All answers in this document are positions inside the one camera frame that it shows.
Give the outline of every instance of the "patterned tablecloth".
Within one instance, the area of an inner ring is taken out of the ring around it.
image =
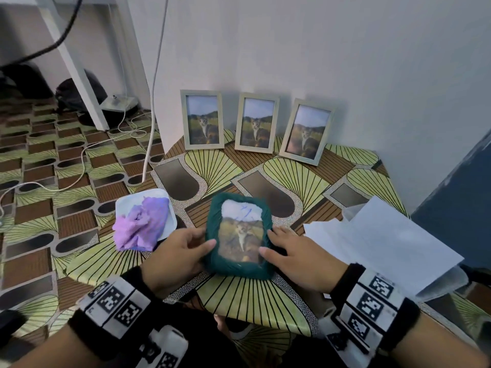
[[[86,173],[71,189],[52,193],[25,186],[3,201],[0,309],[19,309],[28,317],[16,336],[34,344],[66,323],[79,297],[149,255],[115,250],[111,227],[114,202],[121,196],[165,188],[178,227],[206,225],[211,198],[219,192],[264,198],[273,222],[298,235],[304,233],[303,223],[341,219],[341,208],[374,195],[406,214],[372,151],[327,145],[314,167],[279,157],[281,137],[276,137],[273,154],[236,151],[234,132],[226,130],[225,149],[185,151],[181,139],[163,155],[157,132],[150,178],[140,184],[148,135],[133,139],[118,131],[98,132],[80,124],[74,113],[58,116],[53,108],[50,102],[0,101],[0,190],[22,181],[68,186],[82,172],[82,147],[107,142],[87,151]],[[148,118],[140,117],[134,125],[124,123],[123,130],[149,130],[149,125]],[[462,315],[489,317],[464,297],[452,297]],[[201,273],[166,301],[254,323],[235,341],[249,361],[260,346],[281,355],[294,335],[318,335],[316,315],[324,305],[320,294],[305,292],[278,274],[271,281],[258,281]],[[466,332],[474,337],[478,327],[472,323],[465,319],[459,327],[470,325],[474,332]]]

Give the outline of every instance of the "human hand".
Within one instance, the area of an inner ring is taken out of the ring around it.
[[[267,231],[267,236],[274,245],[285,249],[287,255],[260,247],[261,256],[303,288],[330,293],[348,268],[312,239],[294,235],[285,227],[275,226]]]
[[[201,243],[204,235],[205,228],[180,228],[170,234],[140,265],[145,284],[155,293],[201,272],[201,258],[217,244],[215,239]]]

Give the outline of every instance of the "white wall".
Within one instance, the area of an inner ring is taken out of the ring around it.
[[[61,17],[68,21],[73,5],[58,5]],[[113,28],[107,5],[82,5],[67,42],[73,46],[85,69],[93,72],[108,95],[124,94],[124,79],[116,42],[119,43],[128,95],[140,97],[141,104],[149,107],[148,87],[144,78],[138,80],[124,44],[119,13],[112,6]],[[6,30],[0,41],[0,62],[31,54],[53,43],[36,6],[3,5],[0,9],[2,29]],[[70,74],[59,54],[53,50],[32,61],[53,90]]]
[[[129,0],[147,80],[163,0]],[[491,127],[491,0],[170,0],[156,82],[164,147],[180,89],[337,105],[329,141],[375,150],[412,212]]]

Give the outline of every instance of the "white plate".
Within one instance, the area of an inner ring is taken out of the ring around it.
[[[116,217],[119,217],[123,214],[126,216],[134,205],[141,205],[144,198],[169,199],[169,214],[167,215],[167,221],[165,222],[163,233],[159,237],[159,240],[164,240],[177,228],[177,219],[174,213],[174,208],[172,207],[172,203],[170,202],[169,194],[164,189],[152,188],[151,190],[146,190],[119,198],[118,200],[116,200]]]

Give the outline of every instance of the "purple cloth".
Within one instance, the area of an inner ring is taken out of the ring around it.
[[[133,205],[128,216],[116,217],[113,225],[117,250],[152,251],[163,233],[168,214],[168,198],[144,198],[141,205]]]

